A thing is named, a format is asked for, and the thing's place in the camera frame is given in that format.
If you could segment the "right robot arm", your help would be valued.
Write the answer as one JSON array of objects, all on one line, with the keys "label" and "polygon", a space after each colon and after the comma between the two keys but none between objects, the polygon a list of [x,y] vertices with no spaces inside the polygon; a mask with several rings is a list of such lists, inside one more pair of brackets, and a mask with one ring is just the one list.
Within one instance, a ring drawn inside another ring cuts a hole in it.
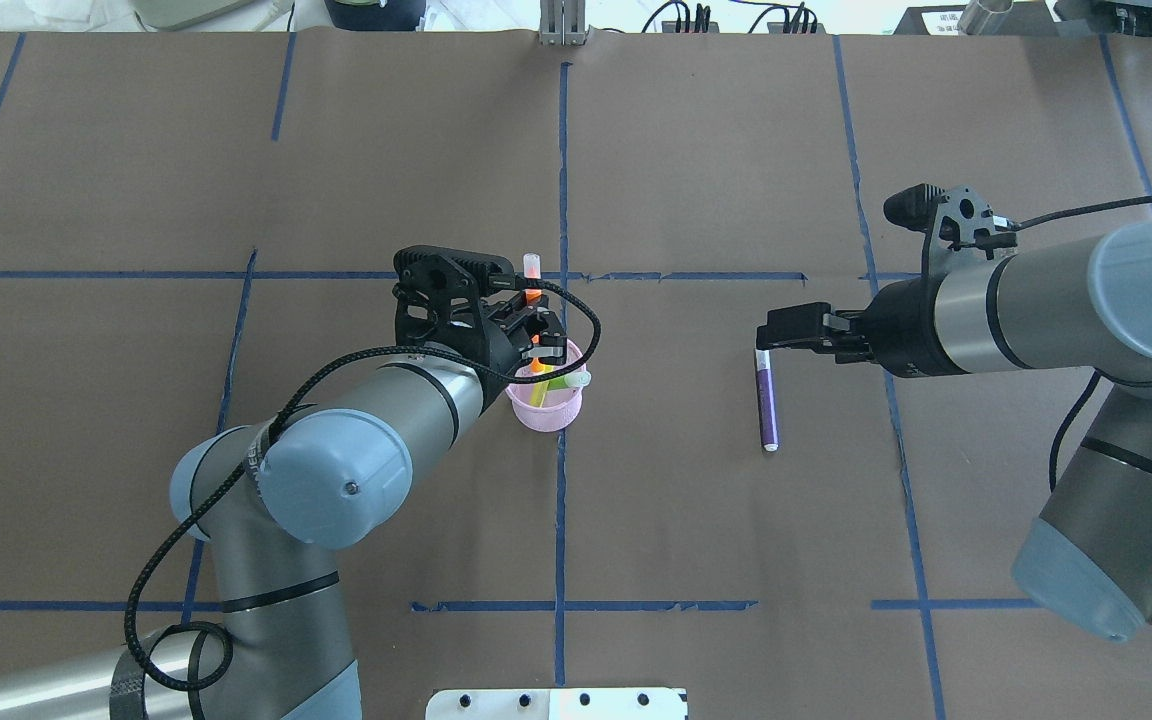
[{"label": "right robot arm", "polygon": [[1102,641],[1152,628],[1152,222],[924,272],[861,310],[781,306],[755,338],[897,378],[1087,369],[1011,582]]}]

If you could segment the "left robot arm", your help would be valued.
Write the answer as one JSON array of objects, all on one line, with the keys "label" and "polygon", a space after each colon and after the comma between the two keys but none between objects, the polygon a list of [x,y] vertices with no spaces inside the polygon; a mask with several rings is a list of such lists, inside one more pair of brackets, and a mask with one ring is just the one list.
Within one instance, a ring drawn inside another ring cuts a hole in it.
[{"label": "left robot arm", "polygon": [[[396,341],[329,361],[273,418],[223,430],[172,473],[179,526],[124,602],[119,650],[0,679],[0,719],[358,719],[338,552],[391,520],[507,387],[552,381],[602,324],[500,256],[394,255]],[[142,594],[188,538],[211,548],[217,621],[142,632]]]}]

